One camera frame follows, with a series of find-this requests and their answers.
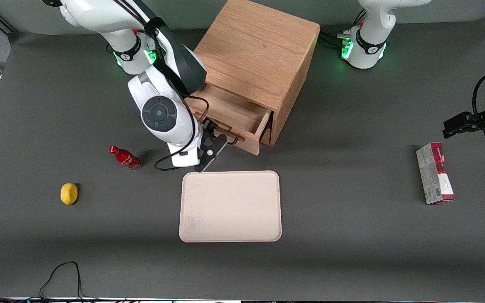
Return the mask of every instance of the red bottle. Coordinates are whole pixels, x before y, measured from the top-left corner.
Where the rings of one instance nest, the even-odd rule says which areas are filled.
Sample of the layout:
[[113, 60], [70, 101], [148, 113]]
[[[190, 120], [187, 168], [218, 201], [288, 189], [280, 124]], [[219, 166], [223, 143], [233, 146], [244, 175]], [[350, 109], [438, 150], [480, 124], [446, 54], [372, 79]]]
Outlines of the red bottle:
[[115, 155], [115, 158], [119, 163], [122, 165], [130, 168], [131, 170], [138, 170], [141, 168], [141, 161], [140, 159], [136, 158], [126, 149], [119, 149], [117, 146], [110, 146], [109, 152], [112, 155]]

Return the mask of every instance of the wooden cabinet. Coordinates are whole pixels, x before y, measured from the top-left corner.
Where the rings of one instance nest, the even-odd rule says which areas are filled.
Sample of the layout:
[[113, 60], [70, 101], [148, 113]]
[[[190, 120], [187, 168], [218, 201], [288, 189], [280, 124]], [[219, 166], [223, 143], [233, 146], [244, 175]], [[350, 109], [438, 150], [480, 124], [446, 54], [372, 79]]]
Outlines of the wooden cabinet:
[[[248, 0], [228, 0], [194, 52], [207, 69], [194, 96], [236, 146], [274, 146], [300, 92], [319, 35], [317, 23]], [[199, 117], [205, 105], [187, 98]]]

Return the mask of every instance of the open drawer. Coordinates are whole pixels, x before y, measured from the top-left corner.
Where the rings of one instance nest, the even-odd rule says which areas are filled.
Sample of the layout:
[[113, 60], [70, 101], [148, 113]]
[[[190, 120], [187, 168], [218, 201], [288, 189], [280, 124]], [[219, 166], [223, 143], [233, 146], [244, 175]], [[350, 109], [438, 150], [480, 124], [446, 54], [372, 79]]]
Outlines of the open drawer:
[[[192, 95], [209, 102], [206, 117], [218, 124], [219, 132], [227, 135], [230, 142], [238, 138], [235, 146], [256, 156], [259, 154], [259, 142], [271, 118], [270, 109], [209, 84]], [[206, 104], [194, 98], [185, 100], [199, 119]]]

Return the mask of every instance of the gray tabletop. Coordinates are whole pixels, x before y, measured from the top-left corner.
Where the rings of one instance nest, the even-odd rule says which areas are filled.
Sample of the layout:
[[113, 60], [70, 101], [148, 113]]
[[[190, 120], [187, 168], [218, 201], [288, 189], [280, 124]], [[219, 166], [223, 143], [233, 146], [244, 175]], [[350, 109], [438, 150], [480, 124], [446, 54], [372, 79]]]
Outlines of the gray tabletop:
[[[178, 33], [190, 46], [202, 34]], [[444, 141], [446, 205], [425, 205], [414, 153], [470, 111], [485, 20], [401, 24], [391, 42], [365, 71], [319, 45], [277, 145], [258, 157], [227, 148], [210, 166], [280, 175], [279, 241], [185, 244], [190, 169], [133, 172], [107, 151], [150, 162], [168, 150], [102, 37], [13, 36], [0, 82], [0, 296], [35, 295], [74, 260], [97, 297], [485, 301], [485, 138]], [[59, 201], [66, 182], [80, 185], [75, 206]], [[52, 283], [46, 295], [75, 296], [73, 268]]]

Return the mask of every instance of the yellow lemon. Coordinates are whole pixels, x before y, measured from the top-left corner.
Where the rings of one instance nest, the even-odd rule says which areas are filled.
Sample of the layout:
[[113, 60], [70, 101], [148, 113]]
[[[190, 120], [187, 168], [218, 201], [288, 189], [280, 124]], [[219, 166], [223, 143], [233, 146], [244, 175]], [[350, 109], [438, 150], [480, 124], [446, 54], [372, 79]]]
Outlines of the yellow lemon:
[[64, 184], [61, 187], [61, 201], [66, 205], [72, 205], [77, 199], [77, 187], [73, 183]]

